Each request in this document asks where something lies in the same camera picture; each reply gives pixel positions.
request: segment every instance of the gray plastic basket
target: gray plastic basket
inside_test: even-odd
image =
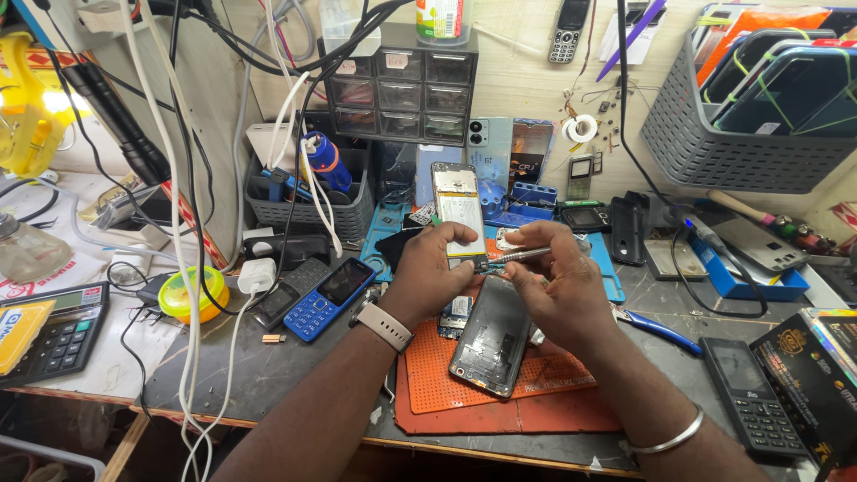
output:
[[[333,206],[333,228],[342,241],[361,242],[369,231],[372,213],[375,212],[375,199],[372,196],[372,170],[369,168],[369,152],[361,149],[340,149],[340,159],[347,165],[364,166],[363,178],[351,188],[358,190],[354,202]],[[253,158],[244,180],[244,198],[253,207],[260,223],[269,226],[285,226],[289,216],[291,202],[271,202],[267,200],[268,179],[261,175],[261,164]],[[321,209],[327,214],[327,206],[322,201]],[[291,217],[289,231],[292,233],[326,232],[321,217],[312,203],[295,204],[295,213]]]
[[[806,194],[857,148],[852,138],[713,129],[699,99],[689,32],[640,135],[671,182],[751,192]]]

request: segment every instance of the watch strap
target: watch strap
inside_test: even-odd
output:
[[[405,348],[414,338],[414,335],[399,320],[388,315],[374,303],[367,304],[357,315],[357,320],[376,332],[399,353],[404,353]]]

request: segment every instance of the person's left hand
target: person's left hand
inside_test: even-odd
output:
[[[378,307],[413,330],[422,320],[443,310],[473,281],[472,261],[449,269],[446,245],[451,241],[472,243],[479,236],[456,222],[427,226],[405,244],[402,260]]]

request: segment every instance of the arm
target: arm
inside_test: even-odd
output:
[[[446,245],[471,242],[458,223],[428,227],[408,241],[396,279],[378,306],[409,330],[436,315],[473,281],[473,263],[450,271]],[[212,482],[335,480],[369,424],[393,350],[358,323],[226,457]]]
[[[567,226],[537,222],[508,233],[512,244],[550,246],[551,254],[506,265],[533,322],[586,365],[636,447],[665,443],[696,418],[696,407],[616,325],[601,270],[583,256]],[[547,288],[530,269],[550,280]],[[768,477],[710,419],[672,449],[638,457],[648,480],[759,481]]]

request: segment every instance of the tape roll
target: tape roll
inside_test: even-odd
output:
[[[598,132],[598,124],[589,114],[570,119],[562,126],[562,136],[568,141],[589,142]]]

